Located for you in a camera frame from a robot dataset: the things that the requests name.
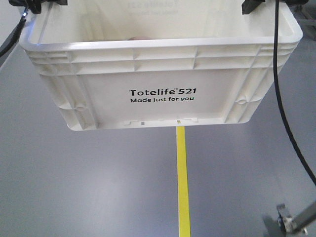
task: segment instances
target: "plastic tote box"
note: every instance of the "plastic tote box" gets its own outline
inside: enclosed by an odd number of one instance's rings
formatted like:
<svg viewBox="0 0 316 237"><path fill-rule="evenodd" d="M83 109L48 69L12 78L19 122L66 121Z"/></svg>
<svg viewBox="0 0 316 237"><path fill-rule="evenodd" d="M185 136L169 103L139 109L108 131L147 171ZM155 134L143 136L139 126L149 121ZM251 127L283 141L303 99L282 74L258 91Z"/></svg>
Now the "plastic tote box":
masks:
<svg viewBox="0 0 316 237"><path fill-rule="evenodd" d="M274 1L68 0L20 44L72 130L243 123L273 83ZM280 4L278 69L302 37Z"/></svg>

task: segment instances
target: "yellow floor line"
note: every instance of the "yellow floor line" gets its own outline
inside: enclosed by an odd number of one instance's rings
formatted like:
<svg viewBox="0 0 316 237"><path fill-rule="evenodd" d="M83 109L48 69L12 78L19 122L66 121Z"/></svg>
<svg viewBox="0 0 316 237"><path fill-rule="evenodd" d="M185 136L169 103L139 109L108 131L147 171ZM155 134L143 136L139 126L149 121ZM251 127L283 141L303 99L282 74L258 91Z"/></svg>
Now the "yellow floor line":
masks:
<svg viewBox="0 0 316 237"><path fill-rule="evenodd" d="M177 127L179 237L190 237L189 187L185 127Z"/></svg>

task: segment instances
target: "gray floor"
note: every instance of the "gray floor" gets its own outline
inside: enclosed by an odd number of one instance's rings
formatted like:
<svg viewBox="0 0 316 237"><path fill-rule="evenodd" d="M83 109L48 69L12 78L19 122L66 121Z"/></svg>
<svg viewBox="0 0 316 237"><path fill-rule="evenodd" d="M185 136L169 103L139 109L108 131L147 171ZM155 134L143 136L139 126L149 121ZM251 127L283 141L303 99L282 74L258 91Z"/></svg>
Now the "gray floor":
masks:
<svg viewBox="0 0 316 237"><path fill-rule="evenodd" d="M279 77L316 172L316 42L304 30ZM175 128L70 131L21 48L1 68L0 104L0 236L178 236ZM273 88L250 122L186 132L193 237L279 237L276 205L296 215L315 200Z"/></svg>

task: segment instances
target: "crate slot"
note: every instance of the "crate slot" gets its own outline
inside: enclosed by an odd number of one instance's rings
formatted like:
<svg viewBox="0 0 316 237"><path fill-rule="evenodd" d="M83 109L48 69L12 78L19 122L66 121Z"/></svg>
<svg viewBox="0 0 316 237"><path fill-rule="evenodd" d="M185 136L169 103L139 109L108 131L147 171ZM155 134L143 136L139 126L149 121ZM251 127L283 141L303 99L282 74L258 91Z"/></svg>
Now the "crate slot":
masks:
<svg viewBox="0 0 316 237"><path fill-rule="evenodd" d="M57 75L73 75L75 73L74 68L70 63L53 64L53 67L55 68Z"/></svg>
<svg viewBox="0 0 316 237"><path fill-rule="evenodd" d="M61 58L61 57L67 57L66 52L47 52L47 56L50 58Z"/></svg>
<svg viewBox="0 0 316 237"><path fill-rule="evenodd" d="M46 52L32 52L25 50L27 55L32 58L47 58Z"/></svg>
<svg viewBox="0 0 316 237"><path fill-rule="evenodd" d="M260 45L210 45L199 46L197 57L255 56Z"/></svg>
<svg viewBox="0 0 316 237"><path fill-rule="evenodd" d="M69 53L71 62L111 62L133 60L132 49L78 50Z"/></svg>
<svg viewBox="0 0 316 237"><path fill-rule="evenodd" d="M297 46L298 43L279 43L278 49L294 49ZM266 44L262 46L261 49L272 49L273 50L274 45L273 44Z"/></svg>
<svg viewBox="0 0 316 237"><path fill-rule="evenodd" d="M35 66L37 72L41 75L44 76L53 76L55 75L55 70L50 64L38 64L38 63L33 63Z"/></svg>
<svg viewBox="0 0 316 237"><path fill-rule="evenodd" d="M123 73L134 71L134 61L76 63L77 74Z"/></svg>
<svg viewBox="0 0 316 237"><path fill-rule="evenodd" d="M277 66L280 67L285 64L290 54L278 55ZM252 67L254 68L268 68L272 66L273 58L271 56L258 56L256 57Z"/></svg>
<svg viewBox="0 0 316 237"><path fill-rule="evenodd" d="M197 58L195 69L249 68L254 57Z"/></svg>
<svg viewBox="0 0 316 237"><path fill-rule="evenodd" d="M134 51L136 60L193 58L196 54L196 47L137 48Z"/></svg>
<svg viewBox="0 0 316 237"><path fill-rule="evenodd" d="M50 58L49 61L53 64L65 64L65 63L70 63L68 58Z"/></svg>
<svg viewBox="0 0 316 237"><path fill-rule="evenodd" d="M293 51L293 49L281 49L277 51L277 55L287 55L290 54ZM273 49L264 49L260 50L258 56L273 56Z"/></svg>
<svg viewBox="0 0 316 237"><path fill-rule="evenodd" d="M51 63L48 58L33 58L33 57L30 57L30 60L33 63L37 63L37 64L50 64Z"/></svg>
<svg viewBox="0 0 316 237"><path fill-rule="evenodd" d="M193 67L193 59L163 59L163 60L138 60L135 61L135 69L138 72L144 71L169 71L189 70Z"/></svg>

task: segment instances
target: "black cable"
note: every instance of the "black cable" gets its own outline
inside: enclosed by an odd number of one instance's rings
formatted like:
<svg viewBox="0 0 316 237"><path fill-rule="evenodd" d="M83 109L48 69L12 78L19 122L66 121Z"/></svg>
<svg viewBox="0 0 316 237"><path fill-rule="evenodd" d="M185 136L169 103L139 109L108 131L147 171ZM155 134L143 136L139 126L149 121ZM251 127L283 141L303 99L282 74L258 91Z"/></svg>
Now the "black cable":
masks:
<svg viewBox="0 0 316 237"><path fill-rule="evenodd" d="M25 17L27 16L27 14L28 14L28 9L26 8L22 14L21 20L19 21L19 23L15 27L15 30L14 30L13 36L10 39L10 42L0 52L0 57L4 56L15 45L15 43L17 43L17 41L19 40L20 35L22 33L22 30L23 30L23 27L24 27L25 22L26 22Z"/></svg>
<svg viewBox="0 0 316 237"><path fill-rule="evenodd" d="M291 131L290 126L288 124L287 118L285 116L285 112L284 112L284 108L283 108L283 104L282 104L280 88L279 88L279 83L278 83L278 76L277 76L278 12L279 12L279 0L276 0L275 41L274 41L274 50L273 50L273 73L274 73L274 78L275 78L277 104L278 104L278 108L280 110L280 114L282 117L284 127L285 127L287 135L292 143L292 146L293 146L298 158L300 159L303 167L305 168L306 172L308 173L311 180L313 181L313 183L316 186L316 177L313 174L309 165L307 164L303 154L301 153L301 151L300 151L300 149L295 141L295 138L292 134L292 131Z"/></svg>

